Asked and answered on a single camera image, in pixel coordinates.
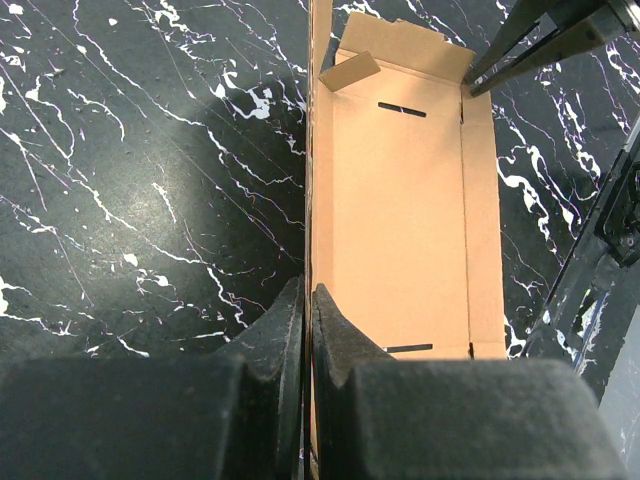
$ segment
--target folded cardboard tab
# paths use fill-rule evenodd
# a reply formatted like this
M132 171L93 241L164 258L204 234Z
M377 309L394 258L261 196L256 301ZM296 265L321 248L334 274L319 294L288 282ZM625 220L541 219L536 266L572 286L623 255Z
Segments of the folded cardboard tab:
M321 74L331 1L311 7L310 286L397 358L504 358L491 101L460 85L473 52L353 13Z

